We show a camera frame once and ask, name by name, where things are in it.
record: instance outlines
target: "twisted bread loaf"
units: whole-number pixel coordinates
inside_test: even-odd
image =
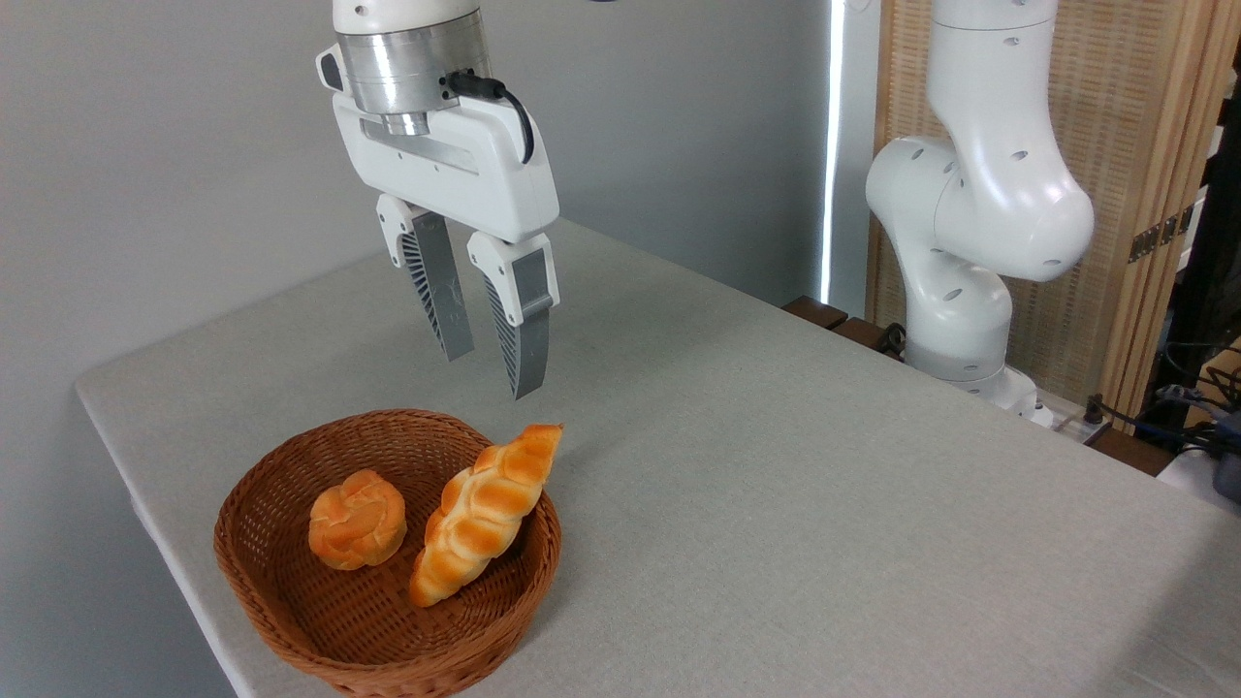
[[[375,471],[329,487],[310,508],[310,550],[338,570],[387,560],[405,534],[405,498]]]
[[[513,543],[542,494],[563,426],[530,425],[508,446],[489,446],[457,473],[427,520],[410,599],[426,609],[457,594]]]

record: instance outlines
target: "metal hinge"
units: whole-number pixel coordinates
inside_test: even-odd
[[[1129,263],[1137,262],[1164,245],[1170,245],[1176,237],[1185,235],[1189,230],[1189,217],[1193,211],[1194,207],[1188,206],[1180,214],[1136,235],[1133,245],[1129,247]]]

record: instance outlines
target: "wooden panel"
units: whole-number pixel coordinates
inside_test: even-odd
[[[931,0],[885,5],[876,142],[943,135],[925,97]],[[1203,56],[1229,32],[1235,41],[1236,5],[1060,2],[1051,118],[1069,168],[1095,202],[1096,231],[1086,257],[1064,277],[1042,284],[1006,279],[1014,302],[1009,363],[1041,388],[1083,402],[1107,380],[1114,399],[1127,375],[1118,363],[1128,353],[1109,354],[1108,338],[1114,348],[1126,334],[1145,337],[1158,327],[1159,320],[1140,322],[1138,310],[1165,296],[1164,267],[1153,273],[1155,258],[1147,266],[1129,265],[1129,250],[1138,232],[1188,204],[1188,190],[1169,184],[1198,176],[1195,168],[1201,171],[1196,153],[1176,154],[1184,142],[1198,142],[1200,114],[1207,109],[1199,101],[1210,92],[1199,87],[1198,76],[1209,63]],[[870,318],[877,324],[898,322],[903,286],[877,222],[872,248]],[[1163,251],[1159,260],[1168,257]]]
[[[1175,152],[1168,153],[1169,159],[1175,160],[1170,180],[1163,188],[1162,211],[1168,219],[1183,215],[1198,196],[1220,103],[1231,83],[1232,56],[1241,31],[1241,9],[1235,2],[1226,2],[1210,10],[1201,12],[1203,52],[1198,56],[1196,79],[1188,98],[1189,113],[1181,143]],[[1113,332],[1109,343],[1108,354],[1117,356],[1113,365],[1119,378],[1118,385],[1107,386],[1104,399],[1129,415],[1138,414],[1145,401],[1181,243],[1183,240],[1175,237],[1172,243],[1162,245],[1139,262],[1145,282],[1131,291],[1138,298],[1129,312],[1132,332],[1127,335]]]

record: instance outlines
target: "braided bread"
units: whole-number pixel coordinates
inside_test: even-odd
[[[426,609],[457,594],[513,544],[542,494],[563,425],[530,425],[506,446],[489,446],[444,486],[413,563],[410,599]]]
[[[375,471],[357,471],[329,487],[310,508],[310,551],[338,570],[379,565],[405,534],[405,498]]]

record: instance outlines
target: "table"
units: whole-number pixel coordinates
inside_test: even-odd
[[[216,568],[238,478],[300,431],[421,407],[567,425],[565,542],[530,633],[465,694],[1237,696],[1241,522],[777,308],[567,221],[542,389],[447,364],[372,258],[101,366],[78,392],[243,697],[282,663]]]

